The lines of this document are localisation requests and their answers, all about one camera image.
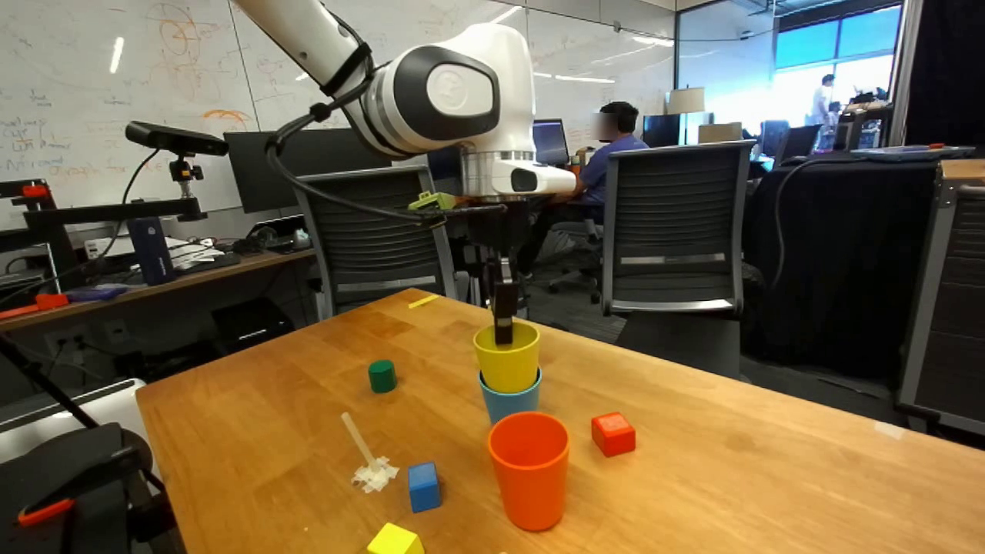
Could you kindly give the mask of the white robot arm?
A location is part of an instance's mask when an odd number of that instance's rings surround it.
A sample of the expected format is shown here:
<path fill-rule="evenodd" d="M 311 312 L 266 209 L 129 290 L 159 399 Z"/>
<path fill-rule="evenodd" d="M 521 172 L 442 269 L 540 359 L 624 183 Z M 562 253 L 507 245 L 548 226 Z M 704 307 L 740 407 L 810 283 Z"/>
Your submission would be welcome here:
<path fill-rule="evenodd" d="M 453 209 L 397 212 L 316 192 L 316 202 L 354 212 L 424 226 L 464 218 L 493 236 L 514 206 L 574 187 L 568 171 L 534 159 L 531 62 L 521 32 L 484 23 L 376 64 L 372 48 L 325 0 L 233 4 L 325 96 L 322 104 L 284 124 L 269 144 L 269 165 L 296 192 L 311 193 L 311 185 L 284 166 L 281 147 L 331 110 L 341 110 L 350 131 L 390 159 L 456 147 L 464 172 L 464 203 Z"/>

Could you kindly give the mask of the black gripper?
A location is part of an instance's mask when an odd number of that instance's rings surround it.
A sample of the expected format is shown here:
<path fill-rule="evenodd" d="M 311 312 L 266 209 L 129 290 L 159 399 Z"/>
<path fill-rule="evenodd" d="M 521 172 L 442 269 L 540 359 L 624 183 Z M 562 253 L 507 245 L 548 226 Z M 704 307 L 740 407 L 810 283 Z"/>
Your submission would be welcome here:
<path fill-rule="evenodd" d="M 521 283 L 521 250 L 531 232 L 540 203 L 531 198 L 463 198 L 450 209 L 453 253 L 459 269 L 479 286 L 495 286 L 495 344 L 514 338 L 514 307 Z"/>

